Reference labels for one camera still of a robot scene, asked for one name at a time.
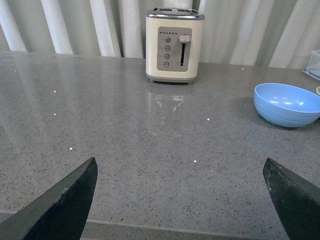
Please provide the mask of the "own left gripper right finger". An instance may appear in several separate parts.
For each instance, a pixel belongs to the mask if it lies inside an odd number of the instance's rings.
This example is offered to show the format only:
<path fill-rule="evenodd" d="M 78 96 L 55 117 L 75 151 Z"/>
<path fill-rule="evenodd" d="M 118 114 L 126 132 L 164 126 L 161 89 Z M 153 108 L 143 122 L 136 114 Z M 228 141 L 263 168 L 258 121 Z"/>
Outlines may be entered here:
<path fill-rule="evenodd" d="M 267 158 L 262 173 L 289 239 L 318 240 L 320 188 L 271 158 Z"/>

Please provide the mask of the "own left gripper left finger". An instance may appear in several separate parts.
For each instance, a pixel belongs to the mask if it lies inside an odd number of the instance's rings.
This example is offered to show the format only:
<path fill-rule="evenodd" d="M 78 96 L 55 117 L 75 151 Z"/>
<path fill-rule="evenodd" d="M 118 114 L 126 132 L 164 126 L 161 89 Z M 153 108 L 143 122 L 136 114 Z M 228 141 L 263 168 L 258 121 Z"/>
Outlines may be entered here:
<path fill-rule="evenodd" d="M 91 157 L 57 184 L 0 224 L 2 240 L 79 240 L 98 177 Z"/>

